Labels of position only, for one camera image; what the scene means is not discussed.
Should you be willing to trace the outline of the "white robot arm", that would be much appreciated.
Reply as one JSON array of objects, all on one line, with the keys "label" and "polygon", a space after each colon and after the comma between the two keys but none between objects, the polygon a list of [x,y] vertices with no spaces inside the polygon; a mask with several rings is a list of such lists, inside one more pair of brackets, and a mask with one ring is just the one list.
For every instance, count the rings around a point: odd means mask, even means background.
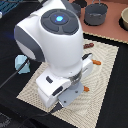
[{"label": "white robot arm", "polygon": [[38,94],[51,113],[68,106],[84,90],[80,82],[92,69],[92,54],[83,55],[83,30],[67,0],[48,0],[20,21],[14,38],[21,51],[48,67],[36,79]]}]

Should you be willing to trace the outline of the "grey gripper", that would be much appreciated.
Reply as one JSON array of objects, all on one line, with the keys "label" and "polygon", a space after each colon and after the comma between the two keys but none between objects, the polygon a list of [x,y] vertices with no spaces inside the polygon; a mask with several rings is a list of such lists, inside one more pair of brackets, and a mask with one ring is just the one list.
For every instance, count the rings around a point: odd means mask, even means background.
[{"label": "grey gripper", "polygon": [[83,92],[83,90],[84,86],[81,82],[78,82],[75,85],[71,85],[58,96],[58,103],[51,110],[51,113],[54,113],[70,105]]}]

